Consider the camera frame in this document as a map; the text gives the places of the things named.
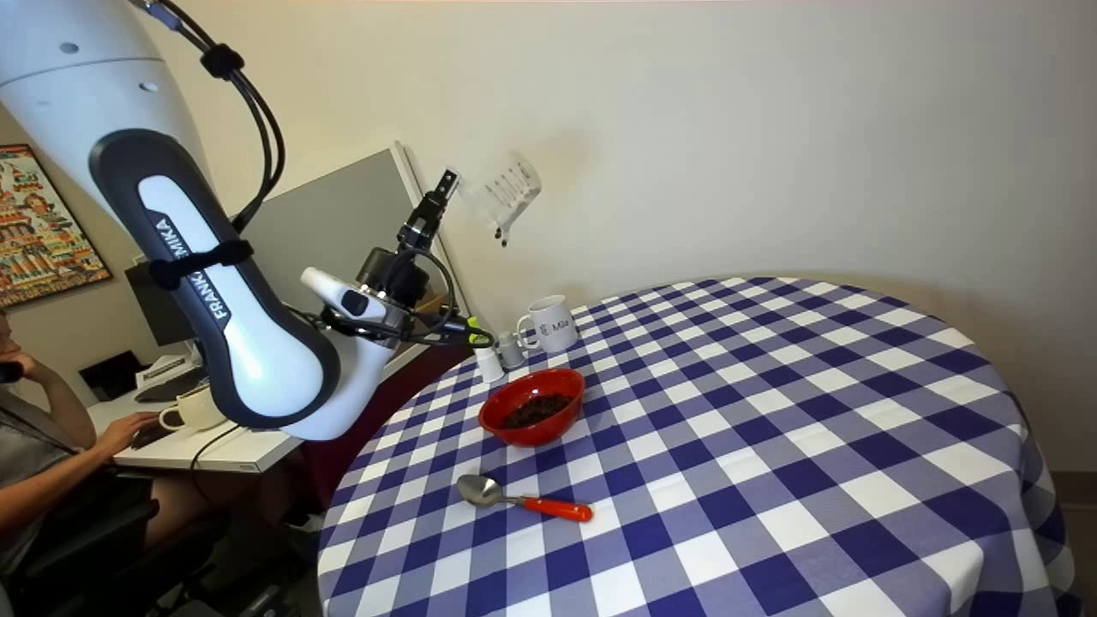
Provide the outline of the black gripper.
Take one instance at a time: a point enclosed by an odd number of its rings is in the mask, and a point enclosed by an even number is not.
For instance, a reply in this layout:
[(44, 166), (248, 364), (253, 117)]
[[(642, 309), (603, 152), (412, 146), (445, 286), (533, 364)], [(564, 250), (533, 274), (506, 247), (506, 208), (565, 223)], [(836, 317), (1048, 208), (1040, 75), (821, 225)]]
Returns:
[(452, 197), (458, 176), (443, 172), (443, 179), (422, 196), (415, 205), (412, 230), (399, 233), (399, 247), (383, 250), (374, 247), (359, 266), (359, 282), (394, 299), (406, 309), (415, 309), (430, 295), (430, 274), (415, 263), (415, 257), (427, 250), (427, 236), (432, 236), (445, 214), (445, 205)]

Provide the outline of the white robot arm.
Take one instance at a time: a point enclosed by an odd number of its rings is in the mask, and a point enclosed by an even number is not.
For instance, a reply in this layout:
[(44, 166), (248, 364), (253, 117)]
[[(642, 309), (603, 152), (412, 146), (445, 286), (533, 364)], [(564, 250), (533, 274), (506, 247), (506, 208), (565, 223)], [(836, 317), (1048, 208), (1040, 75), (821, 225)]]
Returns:
[(0, 0), (0, 102), (142, 247), (194, 329), (218, 407), (248, 428), (328, 442), (359, 419), (400, 342), (471, 331), (458, 309), (419, 309), (445, 274), (432, 241), (452, 188), (427, 193), (399, 247), (359, 278), (308, 266), (311, 314), (285, 309), (244, 241), (252, 214), (228, 212), (202, 176), (195, 123), (150, 24), (182, 34), (239, 93), (261, 131), (261, 179), (279, 180), (285, 140), (272, 106), (244, 57), (175, 0)]

